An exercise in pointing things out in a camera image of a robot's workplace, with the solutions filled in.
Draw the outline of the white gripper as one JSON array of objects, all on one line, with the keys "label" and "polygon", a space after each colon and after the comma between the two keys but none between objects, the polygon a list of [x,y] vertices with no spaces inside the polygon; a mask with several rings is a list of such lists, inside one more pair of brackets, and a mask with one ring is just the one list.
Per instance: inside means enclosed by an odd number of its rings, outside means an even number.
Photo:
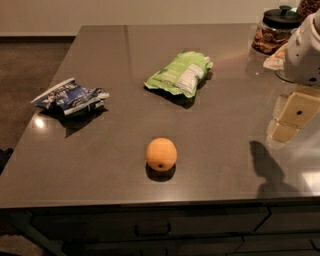
[{"label": "white gripper", "polygon": [[[320,10],[310,14],[283,44],[263,63],[270,70],[283,70],[294,82],[320,86]],[[267,128],[269,138],[286,143],[320,111],[320,90],[303,86],[278,97]]]}]

